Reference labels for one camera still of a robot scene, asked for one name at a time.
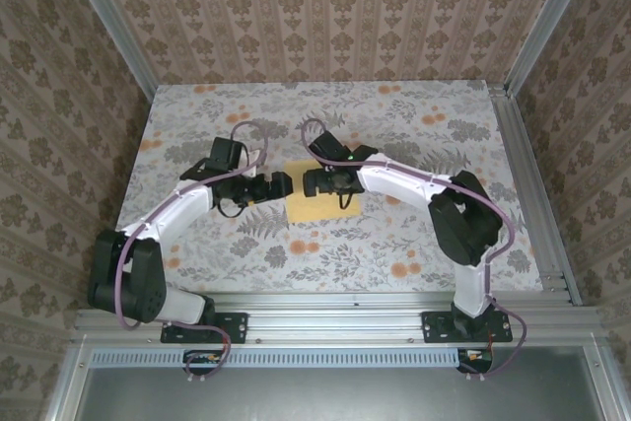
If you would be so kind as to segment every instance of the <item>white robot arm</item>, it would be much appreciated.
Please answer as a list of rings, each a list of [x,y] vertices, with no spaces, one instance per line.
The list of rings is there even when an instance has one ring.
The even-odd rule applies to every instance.
[[[270,181],[256,174],[253,165],[260,161],[259,153],[248,152],[243,143],[233,139],[216,138],[210,156],[186,171],[169,197],[119,232],[101,232],[95,243],[88,288],[90,305],[115,313],[115,302],[119,301],[123,316],[142,322],[157,319],[212,325],[215,318],[212,300],[168,287],[162,255],[195,220],[211,209],[217,207],[225,215],[222,199],[232,200],[243,211],[251,204],[283,198],[293,192],[291,178],[284,173],[273,173]],[[244,169],[247,171],[239,174],[238,170]],[[215,178],[233,171],[236,172],[229,178]],[[122,255],[129,240],[131,248]],[[121,264],[124,264],[122,282],[116,287],[115,275]]]
[[[367,161],[396,164],[383,153],[371,155]],[[357,177],[365,190],[395,197],[399,201],[418,208],[427,208],[432,202],[433,196],[446,190],[444,186],[433,183],[433,179],[449,180],[451,178],[448,175],[433,175],[403,164],[398,165],[417,173],[420,172],[430,180],[422,180],[392,168],[374,166],[362,167],[357,172]],[[490,305],[484,288],[484,264],[472,266],[455,263],[454,273],[456,275],[454,304],[470,317],[482,315]]]

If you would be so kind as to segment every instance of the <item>black joint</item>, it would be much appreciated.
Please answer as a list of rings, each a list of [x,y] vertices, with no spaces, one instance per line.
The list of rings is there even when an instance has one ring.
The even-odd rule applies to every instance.
[[[324,132],[309,146],[310,150],[321,158],[333,162],[345,162],[351,155],[348,147],[342,145],[331,132]]]
[[[470,172],[460,172],[451,181],[489,198]],[[502,219],[473,197],[445,189],[432,196],[429,209],[441,250],[460,265],[477,266],[484,252],[498,241]]]
[[[114,279],[122,246],[122,232],[102,231],[95,242],[95,258],[88,283],[88,303],[93,308],[114,313]],[[153,239],[134,242],[127,255],[134,264],[123,272],[120,291],[125,317],[151,322],[160,313],[167,297],[167,282],[160,244]]]
[[[284,172],[272,173],[272,181],[269,183],[269,200],[282,199],[294,192],[294,184],[289,175]]]
[[[324,176],[326,176],[326,171],[322,168],[305,172],[303,175],[303,191],[305,192],[305,197],[316,196],[318,190],[319,192],[332,192],[332,189],[325,187],[326,179],[323,178]]]
[[[239,167],[239,159],[245,145],[229,138],[217,137],[210,149],[210,158],[204,163],[204,169],[227,173]]]

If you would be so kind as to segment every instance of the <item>black mounting bracket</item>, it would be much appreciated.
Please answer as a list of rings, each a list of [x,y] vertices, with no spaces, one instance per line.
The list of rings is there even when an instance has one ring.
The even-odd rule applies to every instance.
[[[212,325],[228,332],[232,344],[245,344],[247,313],[215,313]],[[160,341],[163,344],[221,344],[222,336],[214,330],[163,325]]]
[[[428,311],[421,313],[423,338],[426,343],[465,343],[487,344],[489,335],[493,342],[512,342],[513,332],[509,317],[489,307],[484,315],[473,318],[459,310]]]

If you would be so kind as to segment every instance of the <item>table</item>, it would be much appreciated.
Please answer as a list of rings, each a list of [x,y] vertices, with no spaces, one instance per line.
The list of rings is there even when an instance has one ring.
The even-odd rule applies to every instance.
[[[511,217],[515,245],[492,267],[496,290],[541,283],[497,120],[483,81],[291,83],[161,86],[131,175],[118,228],[134,222],[207,156],[216,136],[255,120],[269,134],[262,170],[307,159],[300,123],[322,119],[351,148],[374,146],[435,173],[478,175]],[[250,148],[256,130],[240,130]],[[361,216],[290,225],[284,201],[217,210],[198,219],[163,255],[170,284],[207,292],[420,292],[454,288],[453,263],[438,248],[429,213],[373,194]],[[500,244],[505,241],[503,229]]]

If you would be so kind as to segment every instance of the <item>purple cable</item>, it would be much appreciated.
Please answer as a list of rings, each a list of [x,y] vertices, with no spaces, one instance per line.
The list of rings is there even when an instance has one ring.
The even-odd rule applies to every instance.
[[[165,211],[165,209],[169,208],[169,206],[171,206],[181,196],[187,194],[193,189],[204,186],[206,184],[210,184],[212,182],[221,181],[222,179],[227,179],[229,177],[242,175],[243,173],[250,171],[251,169],[257,167],[258,165],[262,164],[265,161],[265,157],[267,155],[267,147],[268,147],[267,133],[265,132],[263,127],[261,127],[258,123],[252,120],[238,123],[237,125],[235,125],[235,127],[233,128],[233,131],[230,134],[231,138],[234,136],[235,131],[243,125],[251,125],[253,127],[256,127],[260,130],[261,134],[263,135],[263,150],[258,156],[258,158],[254,160],[251,164],[243,168],[234,170],[229,173],[225,173],[224,175],[212,176],[202,181],[195,182],[193,184],[190,184],[189,186],[182,188],[179,192],[172,194],[160,206],[158,206],[154,212],[152,212],[147,217],[144,224],[141,224],[140,226],[138,226],[138,228],[134,232],[131,233],[131,235],[127,239],[127,242],[125,242],[125,245],[122,247],[122,251],[120,252],[120,258],[118,259],[118,263],[116,265],[116,276],[114,279],[114,312],[116,314],[116,318],[118,319],[118,323],[123,329],[133,330],[140,325],[140,321],[136,321],[134,325],[129,325],[127,323],[127,321],[125,320],[125,317],[122,314],[122,302],[120,301],[120,295],[121,295],[121,287],[122,287],[122,273],[123,273],[122,269],[125,264],[125,260],[127,259],[127,254],[129,253],[129,250],[131,249],[132,244],[138,238],[138,236],[142,233],[142,231],[148,228],[151,225],[151,223],[154,221],[154,219],[160,216],[160,214],[162,214]]]
[[[382,168],[390,168],[393,170],[397,170],[398,172],[404,173],[406,175],[410,175],[410,176],[414,176],[414,177],[418,177],[420,179],[423,179],[424,181],[429,181],[431,180],[432,182],[440,185],[440,186],[444,186],[444,187],[448,187],[449,189],[453,189],[456,192],[459,192],[461,194],[465,194],[469,197],[472,197],[473,199],[478,200],[479,202],[481,202],[482,204],[484,204],[485,206],[487,206],[489,209],[491,209],[493,212],[495,212],[498,216],[500,216],[500,218],[502,219],[502,221],[504,221],[504,223],[506,224],[506,227],[509,231],[509,239],[506,242],[506,244],[504,246],[502,246],[501,248],[498,248],[497,250],[493,251],[492,253],[490,253],[489,255],[487,255],[485,262],[484,262],[484,292],[486,293],[486,297],[490,300],[490,304],[493,305],[493,307],[495,307],[496,309],[498,309],[499,311],[502,311],[504,313],[506,313],[509,316],[514,317],[516,320],[518,320],[520,322],[520,324],[523,327],[523,333],[522,333],[522,337],[520,338],[520,341],[518,342],[517,346],[515,347],[515,350],[513,351],[513,353],[511,354],[511,356],[508,358],[508,360],[506,362],[504,362],[504,364],[502,364],[500,367],[498,367],[495,370],[492,370],[491,372],[488,372],[487,374],[485,374],[485,376],[489,376],[489,375],[495,375],[498,372],[503,372],[507,366],[515,359],[515,357],[518,355],[518,353],[522,350],[522,346],[524,345],[524,342],[526,342],[526,334],[527,334],[527,327],[526,327],[526,322],[518,315],[516,315],[513,312],[510,312],[506,309],[504,309],[502,306],[500,306],[490,295],[491,293],[491,272],[490,272],[490,263],[491,261],[497,257],[498,255],[504,253],[506,250],[508,250],[511,245],[513,244],[513,242],[515,241],[515,226],[513,225],[513,223],[511,222],[511,220],[509,219],[509,216],[506,215],[506,213],[500,209],[495,203],[493,203],[492,201],[490,201],[489,199],[487,199],[484,196],[481,196],[480,194],[477,194],[476,192],[473,192],[469,189],[466,189],[465,187],[462,186],[458,186],[457,184],[453,184],[450,181],[445,181],[443,179],[431,179],[425,175],[423,175],[422,173],[418,173],[414,170],[409,170],[408,168],[402,167],[396,163],[386,163],[386,162],[378,162],[376,160],[369,160],[369,161],[365,161],[365,162],[333,162],[331,160],[327,160],[325,158],[322,158],[320,156],[318,156],[316,153],[314,153],[312,151],[311,148],[309,148],[309,143],[307,142],[307,125],[310,123],[317,123],[319,124],[319,126],[322,128],[323,131],[326,131],[326,125],[324,124],[323,121],[321,121],[319,118],[308,118],[307,120],[305,120],[300,128],[300,134],[301,134],[301,140],[303,142],[303,146],[305,147],[305,149],[307,149],[307,151],[309,152],[309,154],[314,157],[316,160],[318,160],[320,163],[324,163],[325,165],[329,165],[331,167],[382,167]]]
[[[226,344],[226,351],[224,352],[221,360],[217,362],[217,365],[210,372],[205,374],[204,378],[210,378],[214,375],[217,375],[217,372],[224,366],[224,364],[228,361],[228,356],[230,355],[230,350],[232,348],[232,341],[230,339],[230,335],[224,329],[219,327],[215,327],[214,325],[191,325],[185,324],[183,322],[171,322],[171,325],[176,325],[177,327],[182,327],[184,329],[196,329],[196,330],[212,330],[213,332],[218,332],[224,338]],[[199,357],[200,354],[193,354],[186,359],[186,365],[184,365],[184,371],[189,377],[194,377],[194,375],[190,372],[190,363]]]

